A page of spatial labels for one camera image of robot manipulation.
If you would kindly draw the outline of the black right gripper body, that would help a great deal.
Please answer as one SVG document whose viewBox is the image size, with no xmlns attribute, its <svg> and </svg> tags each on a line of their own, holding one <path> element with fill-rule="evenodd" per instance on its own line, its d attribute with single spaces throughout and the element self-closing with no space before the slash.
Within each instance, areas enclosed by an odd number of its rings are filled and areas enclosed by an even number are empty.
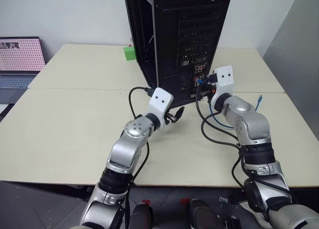
<svg viewBox="0 0 319 229">
<path fill-rule="evenodd" d="M 216 92 L 216 85 L 211 84 L 210 82 L 207 82 L 207 84 L 205 84 L 205 85 L 208 86 L 208 91 L 203 92 L 202 97 L 213 97 L 215 95 L 215 92 Z"/>
</svg>

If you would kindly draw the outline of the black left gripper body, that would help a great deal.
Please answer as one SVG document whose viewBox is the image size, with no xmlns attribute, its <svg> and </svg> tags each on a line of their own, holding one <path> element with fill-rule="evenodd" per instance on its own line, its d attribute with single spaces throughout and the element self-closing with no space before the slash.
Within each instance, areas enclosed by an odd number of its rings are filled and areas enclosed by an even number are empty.
<svg viewBox="0 0 319 229">
<path fill-rule="evenodd" d="M 173 114 L 171 114 L 171 113 L 169 112 L 169 110 L 167 110 L 167 111 L 165 112 L 164 120 L 165 120 L 165 124 L 166 124 L 166 125 L 168 125 L 168 124 L 170 124 L 170 123 L 175 123 L 175 122 L 172 122 L 172 121 L 171 121 L 172 116 L 173 116 Z"/>
</svg>

